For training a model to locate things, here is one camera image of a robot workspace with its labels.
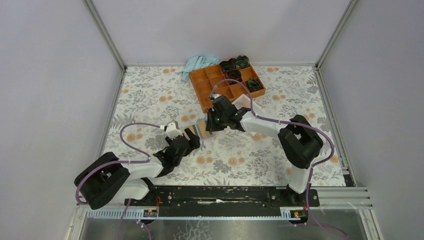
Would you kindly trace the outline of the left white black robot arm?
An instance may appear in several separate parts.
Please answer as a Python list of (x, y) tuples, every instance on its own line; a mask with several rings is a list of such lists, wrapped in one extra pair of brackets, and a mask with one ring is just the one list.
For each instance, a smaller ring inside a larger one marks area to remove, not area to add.
[(183, 157), (201, 146), (200, 137), (189, 128), (181, 130), (174, 122), (158, 128), (165, 133), (164, 149), (152, 155), (142, 151), (144, 160), (120, 160), (111, 151), (104, 153), (75, 178), (76, 201), (92, 210), (126, 199), (152, 204), (155, 192), (149, 180), (170, 174)]

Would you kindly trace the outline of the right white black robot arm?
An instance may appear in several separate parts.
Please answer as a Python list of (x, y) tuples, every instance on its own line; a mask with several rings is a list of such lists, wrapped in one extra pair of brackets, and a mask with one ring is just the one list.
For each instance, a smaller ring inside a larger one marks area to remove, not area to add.
[(307, 199), (305, 191), (312, 161), (319, 156), (324, 145), (317, 132), (310, 128), (309, 122), (301, 115), (295, 115), (288, 123), (274, 122), (269, 117), (254, 115), (248, 107), (237, 108), (224, 95), (214, 94), (209, 99), (212, 108), (207, 112), (207, 131), (217, 132), (230, 128), (279, 140), (292, 165), (287, 201), (293, 206), (301, 205)]

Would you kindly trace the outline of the beige card holder wallet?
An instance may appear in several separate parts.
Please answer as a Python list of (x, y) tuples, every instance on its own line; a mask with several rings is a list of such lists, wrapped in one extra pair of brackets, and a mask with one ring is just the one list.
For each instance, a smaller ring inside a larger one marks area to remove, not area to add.
[(200, 138), (200, 140), (205, 140), (215, 136), (214, 132), (206, 130), (207, 122), (199, 121), (196, 124), (189, 125), (186, 129), (192, 131), (192, 133)]

